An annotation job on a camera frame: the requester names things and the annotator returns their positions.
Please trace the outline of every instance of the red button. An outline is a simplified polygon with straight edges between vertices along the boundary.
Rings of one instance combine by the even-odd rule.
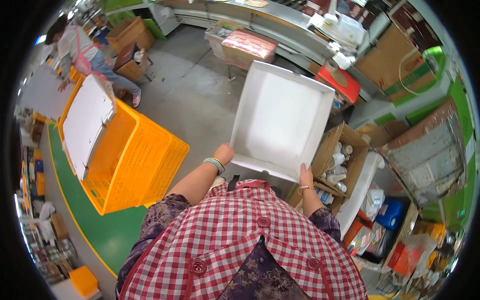
[[[257,219],[257,224],[260,227],[269,227],[270,226],[270,220],[264,216],[260,217]]]
[[[309,258],[307,260],[307,267],[311,270],[318,270],[320,268],[320,262],[316,258]]]
[[[207,265],[203,260],[195,258],[190,263],[190,272],[197,276],[203,275],[207,271]]]

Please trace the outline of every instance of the red gingham apron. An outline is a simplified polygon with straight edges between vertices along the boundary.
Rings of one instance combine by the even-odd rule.
[[[119,299],[215,299],[261,235],[278,264],[311,298],[366,299],[345,249],[277,198],[267,182],[239,181],[231,192],[227,186],[213,188],[151,243]],[[199,261],[202,272],[195,275]]]

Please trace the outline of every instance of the green floor stripe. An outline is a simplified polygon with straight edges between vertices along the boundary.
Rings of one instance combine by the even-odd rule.
[[[49,125],[48,130],[53,163],[73,217],[98,255],[118,274],[133,244],[138,240],[146,208],[133,207],[100,216],[70,169],[62,151],[58,129]]]

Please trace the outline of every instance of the bracelet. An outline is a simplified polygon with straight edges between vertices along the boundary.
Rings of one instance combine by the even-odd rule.
[[[218,169],[218,173],[217,173],[217,176],[219,176],[220,174],[222,174],[223,172],[225,172],[225,167],[223,166],[223,164],[216,158],[214,157],[209,157],[209,158],[206,158],[204,160],[204,163],[211,163],[211,164],[214,164],[215,167]]]
[[[306,190],[306,189],[312,189],[312,190],[315,190],[313,187],[311,187],[310,185],[304,185],[304,186],[300,186],[298,189],[297,189],[297,193],[299,193],[300,195],[303,195],[303,191]]]

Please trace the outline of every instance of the purple floral shirt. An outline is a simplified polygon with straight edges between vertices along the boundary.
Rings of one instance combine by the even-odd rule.
[[[123,283],[142,253],[183,210],[191,207],[187,199],[180,194],[171,194],[147,209],[140,239],[133,245],[122,269],[120,269],[115,294],[118,299]],[[341,244],[340,225],[332,212],[319,208],[309,220]],[[273,258],[264,245],[262,236],[253,251],[242,264],[219,297],[220,300],[237,299],[310,299],[297,283]]]

